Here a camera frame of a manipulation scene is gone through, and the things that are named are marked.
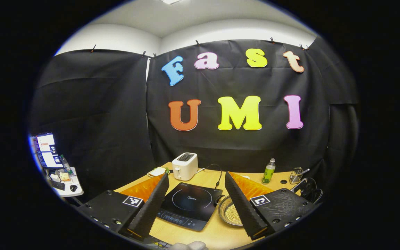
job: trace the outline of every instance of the white wall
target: white wall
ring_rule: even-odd
[[[256,19],[227,19],[189,27],[168,35],[161,40],[158,54],[199,43],[221,40],[255,39],[267,40],[303,47],[310,46],[315,35],[271,21]]]
[[[113,49],[129,51],[153,56],[159,52],[161,38],[133,27],[119,24],[92,24],[87,25],[71,36],[58,50],[55,55],[79,50],[92,49]]]

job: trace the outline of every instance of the white toaster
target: white toaster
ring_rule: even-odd
[[[197,154],[184,152],[172,161],[174,178],[181,181],[189,181],[199,169]]]

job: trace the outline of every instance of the black curtain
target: black curtain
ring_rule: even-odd
[[[251,68],[247,49],[262,49],[268,65]],[[319,187],[334,181],[338,170],[352,158],[357,140],[358,103],[353,76],[321,38],[309,50],[290,44],[259,40],[216,41],[176,49],[151,59],[147,81],[147,114],[152,151],[158,165],[183,152],[195,152],[200,167],[217,163],[224,171],[262,173],[270,158],[276,171],[311,168],[308,177]],[[295,72],[282,54],[300,57],[303,73]],[[219,68],[197,69],[197,55],[214,52]],[[169,85],[162,67],[176,56],[183,57],[184,79]],[[261,98],[261,130],[218,130],[220,97],[233,97],[239,107],[249,95]],[[289,130],[286,95],[299,95],[303,128]],[[198,125],[191,131],[175,130],[170,123],[171,101],[182,101],[181,120],[190,119],[191,99],[201,100]]]
[[[145,110],[147,59],[114,50],[66,52],[39,79],[29,131],[53,132],[85,200],[155,167]]]

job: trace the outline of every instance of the desk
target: desk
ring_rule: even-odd
[[[61,183],[65,184],[64,190],[54,188],[54,190],[57,193],[57,195],[59,195],[61,197],[78,196],[78,195],[82,195],[84,193],[83,189],[81,188],[80,181],[78,180],[78,177],[76,177],[77,174],[76,174],[75,168],[74,167],[70,167],[70,169],[72,169],[73,174],[75,174],[75,175],[69,175],[70,179],[72,180],[73,183],[67,184],[66,182],[61,182]],[[72,192],[70,190],[70,186],[71,185],[76,185],[75,192]]]
[[[166,163],[162,166],[163,168],[167,167],[168,169],[172,169],[172,163]],[[218,185],[218,189],[223,190],[223,194],[225,196],[228,195],[227,190],[225,189],[225,171],[222,173],[222,177],[220,179],[220,184]],[[266,186],[271,188],[272,190],[279,190],[281,188],[291,189],[295,185],[289,183],[289,175],[291,172],[281,172],[281,173],[274,173],[271,182],[268,183]],[[263,177],[263,173],[236,173],[240,175],[245,175],[251,178],[251,180],[255,182],[260,182]],[[210,170],[206,169],[198,174],[195,174],[191,180],[185,182],[193,185],[199,185],[204,187],[214,188],[216,186],[216,182],[219,179],[220,171],[217,170]],[[123,187],[120,187],[114,191],[121,192],[135,184],[143,182],[150,177],[143,176],[138,180],[135,180]],[[286,184],[281,184],[281,180],[287,180]],[[180,182],[174,178],[173,174],[169,175],[169,188],[166,194],[168,194],[173,188],[175,188]],[[225,249],[233,249],[236,247],[241,247],[243,245],[249,244],[251,242],[257,240],[251,240],[251,238],[246,234],[245,229],[243,227],[236,227],[225,223],[217,213],[218,205],[212,214],[209,222],[206,224],[205,228],[200,231],[192,231],[186,229],[184,227],[177,226],[175,224],[169,223],[165,220],[161,220],[160,218],[156,218],[154,224],[152,225],[150,235],[167,242],[169,244],[175,244],[177,242],[183,244],[189,244],[194,241],[202,241],[206,243],[206,247],[209,250],[225,250]]]

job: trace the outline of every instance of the computer monitor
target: computer monitor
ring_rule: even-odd
[[[36,157],[43,169],[64,168],[51,132],[32,136],[32,141]]]

